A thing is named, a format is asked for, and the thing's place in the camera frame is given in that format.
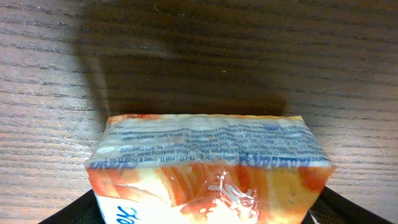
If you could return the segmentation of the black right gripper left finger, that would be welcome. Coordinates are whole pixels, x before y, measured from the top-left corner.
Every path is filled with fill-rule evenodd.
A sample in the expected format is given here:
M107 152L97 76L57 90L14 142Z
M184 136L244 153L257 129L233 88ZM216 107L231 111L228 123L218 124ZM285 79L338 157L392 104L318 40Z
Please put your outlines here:
M39 224L104 224L93 190L49 216Z

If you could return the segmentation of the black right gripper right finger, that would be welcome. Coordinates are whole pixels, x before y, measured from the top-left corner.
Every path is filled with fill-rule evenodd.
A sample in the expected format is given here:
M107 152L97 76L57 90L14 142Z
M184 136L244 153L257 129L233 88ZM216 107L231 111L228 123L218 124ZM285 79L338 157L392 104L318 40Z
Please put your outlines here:
M328 187L324 187L317 201L306 214L306 224L316 223L392 224Z

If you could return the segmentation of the orange tissue pack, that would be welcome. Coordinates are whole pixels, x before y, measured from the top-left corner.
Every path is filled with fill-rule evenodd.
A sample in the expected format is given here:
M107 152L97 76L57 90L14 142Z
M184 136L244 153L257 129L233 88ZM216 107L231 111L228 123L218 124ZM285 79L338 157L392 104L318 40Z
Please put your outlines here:
M301 223L335 171L299 116L110 117L84 167L106 223Z

